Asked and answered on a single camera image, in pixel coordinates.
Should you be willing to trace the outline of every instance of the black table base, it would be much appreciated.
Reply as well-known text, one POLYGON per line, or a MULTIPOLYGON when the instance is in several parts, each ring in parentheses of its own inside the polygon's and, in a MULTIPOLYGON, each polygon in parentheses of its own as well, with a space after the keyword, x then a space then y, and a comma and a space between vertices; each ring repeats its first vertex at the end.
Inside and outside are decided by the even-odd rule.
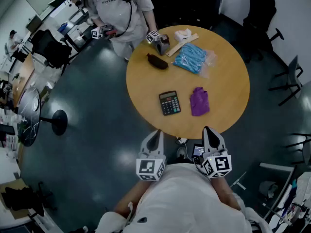
POLYGON ((52 119, 40 117, 40 120, 51 123, 52 130, 56 135, 65 133, 68 124, 67 114, 63 110, 56 111, 52 119))

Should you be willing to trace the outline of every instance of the round wooden table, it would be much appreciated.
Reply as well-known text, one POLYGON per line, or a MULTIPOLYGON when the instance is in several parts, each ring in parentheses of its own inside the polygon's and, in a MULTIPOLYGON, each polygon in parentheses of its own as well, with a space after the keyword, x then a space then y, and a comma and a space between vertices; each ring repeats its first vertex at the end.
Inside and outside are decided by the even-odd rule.
POLYGON ((160 33, 169 36, 172 48, 177 44, 174 32, 186 28, 199 35, 191 43, 213 50, 217 55, 216 65, 209 68, 209 78, 174 66, 172 63, 179 51, 172 57, 159 56, 144 40, 128 63, 126 84, 134 106, 154 127, 173 136, 201 139, 205 126, 222 133, 241 117, 249 98, 249 77, 244 61, 234 47, 212 31, 182 25, 161 29, 160 33), (148 53, 169 63, 169 68, 159 70, 151 66, 148 53), (191 114, 190 96, 196 87, 203 87, 208 93, 210 111, 202 116, 191 114), (180 113, 163 115, 158 95, 167 91, 177 92, 180 113))

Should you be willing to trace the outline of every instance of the small screen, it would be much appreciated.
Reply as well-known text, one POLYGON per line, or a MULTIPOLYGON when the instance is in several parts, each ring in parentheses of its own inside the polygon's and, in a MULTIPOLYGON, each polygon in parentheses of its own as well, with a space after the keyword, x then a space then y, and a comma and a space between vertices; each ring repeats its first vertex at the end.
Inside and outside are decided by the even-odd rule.
POLYGON ((194 151, 193 151, 194 156, 202 156, 204 153, 205 153, 204 147, 199 147, 199 146, 194 147, 194 151))
POLYGON ((164 98, 168 98, 168 97, 171 97, 171 96, 176 96, 176 92, 171 92, 171 93, 163 94, 163 95, 160 96, 160 98, 164 99, 164 98))

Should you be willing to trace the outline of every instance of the calculator display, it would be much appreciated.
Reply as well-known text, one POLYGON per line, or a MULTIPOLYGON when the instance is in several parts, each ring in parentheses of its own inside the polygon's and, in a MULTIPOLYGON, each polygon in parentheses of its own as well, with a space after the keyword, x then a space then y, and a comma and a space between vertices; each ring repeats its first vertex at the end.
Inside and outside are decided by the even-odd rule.
POLYGON ((161 95, 160 98, 164 99, 164 98, 168 98, 168 97, 175 96, 175 95, 176 95, 175 92, 171 92, 171 93, 166 93, 164 95, 161 95))

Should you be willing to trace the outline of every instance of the table top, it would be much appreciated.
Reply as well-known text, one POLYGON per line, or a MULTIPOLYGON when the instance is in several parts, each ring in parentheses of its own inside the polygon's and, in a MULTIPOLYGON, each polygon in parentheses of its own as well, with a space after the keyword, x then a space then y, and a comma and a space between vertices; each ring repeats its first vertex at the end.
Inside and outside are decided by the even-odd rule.
POLYGON ((18 114, 26 120, 17 125, 20 141, 24 146, 31 146, 38 133, 40 123, 41 103, 40 95, 36 88, 30 87, 22 96, 18 114), (38 107, 34 110, 34 103, 38 101, 38 107))
MULTIPOLYGON (((13 189, 23 189, 27 186, 24 183, 23 179, 11 180, 8 183, 0 184, 0 192, 5 192, 6 187, 10 187, 13 189)), ((31 219, 27 216, 27 214, 29 214, 28 210, 13 211, 7 209, 6 206, 4 206, 3 198, 0 195, 0 230, 16 227, 31 222, 31 219)))
POLYGON ((203 78, 172 64, 172 57, 159 56, 156 50, 143 41, 134 50, 128 63, 126 84, 129 96, 142 117, 157 129, 173 136, 201 139, 205 126, 219 133, 229 129, 241 117, 249 98, 249 77, 243 59, 234 47, 216 33, 195 26, 172 26, 161 29, 170 38, 171 48, 177 44, 174 32, 185 30, 197 33, 199 38, 191 43, 213 50, 217 55, 214 67, 209 68, 209 78, 203 78), (147 54, 154 54, 169 64, 166 70, 152 67, 147 54), (190 96, 196 87, 208 93, 210 111, 202 116, 192 116, 190 96), (181 112, 164 116, 158 95, 176 91, 181 112))
POLYGON ((27 33, 27 34, 25 35, 25 37, 23 38, 21 44, 19 44, 19 46, 18 46, 18 51, 20 51, 20 50, 23 48, 23 46, 25 45, 25 43, 27 42, 27 40, 30 38, 31 34, 32 34, 32 33, 31 33, 30 31, 28 31, 28 33, 27 33))
POLYGON ((25 59, 24 63, 21 65, 19 70, 19 78, 13 80, 13 105, 14 107, 17 106, 20 97, 22 96, 25 86, 30 79, 31 75, 35 71, 34 61, 31 54, 28 54, 27 58, 25 59))

